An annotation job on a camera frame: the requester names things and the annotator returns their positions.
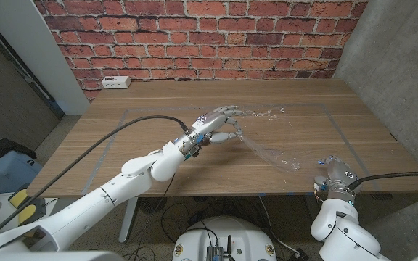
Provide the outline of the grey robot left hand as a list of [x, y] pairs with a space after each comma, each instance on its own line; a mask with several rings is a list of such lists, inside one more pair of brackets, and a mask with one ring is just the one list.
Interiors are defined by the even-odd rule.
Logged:
[[[192, 124], [192, 130], [198, 135], [197, 143], [200, 146], [209, 144], [221, 144], [229, 139], [243, 134], [242, 128], [234, 119], [234, 116], [243, 115], [235, 105], [215, 108], [212, 112], [199, 116]], [[233, 125], [235, 132], [216, 132], [224, 124]]]

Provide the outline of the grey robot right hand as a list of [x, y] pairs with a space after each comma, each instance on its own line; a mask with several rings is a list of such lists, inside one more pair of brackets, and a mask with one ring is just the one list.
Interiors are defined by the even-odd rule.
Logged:
[[319, 160], [319, 164], [327, 168], [326, 176], [316, 176], [314, 183], [317, 188], [324, 190], [333, 186], [347, 187], [357, 180], [357, 175], [351, 170], [351, 167], [335, 155], [329, 155]]

